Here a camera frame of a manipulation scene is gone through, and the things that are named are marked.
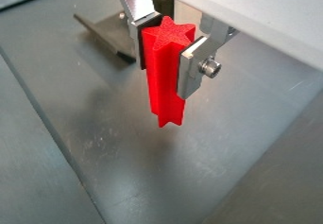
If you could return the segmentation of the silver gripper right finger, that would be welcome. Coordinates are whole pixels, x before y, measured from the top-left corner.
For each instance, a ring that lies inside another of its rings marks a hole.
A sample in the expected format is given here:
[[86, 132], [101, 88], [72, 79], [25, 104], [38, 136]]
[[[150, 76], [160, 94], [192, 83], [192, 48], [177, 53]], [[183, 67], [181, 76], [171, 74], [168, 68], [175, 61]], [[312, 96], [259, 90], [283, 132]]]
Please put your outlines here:
[[179, 55], [176, 93], [183, 99], [197, 90], [203, 77], [213, 78], [219, 74], [217, 50], [239, 33], [237, 29], [205, 13], [200, 17], [199, 30], [204, 36], [195, 39]]

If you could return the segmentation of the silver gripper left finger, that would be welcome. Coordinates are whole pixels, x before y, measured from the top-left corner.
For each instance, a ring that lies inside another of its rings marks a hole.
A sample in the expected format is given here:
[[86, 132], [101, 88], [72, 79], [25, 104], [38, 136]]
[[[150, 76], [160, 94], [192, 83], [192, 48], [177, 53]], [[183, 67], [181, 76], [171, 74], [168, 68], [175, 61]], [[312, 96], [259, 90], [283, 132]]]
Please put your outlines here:
[[129, 37], [134, 44], [136, 62], [145, 69], [141, 30], [161, 23], [161, 14], [154, 10], [152, 0], [120, 0], [128, 20]]

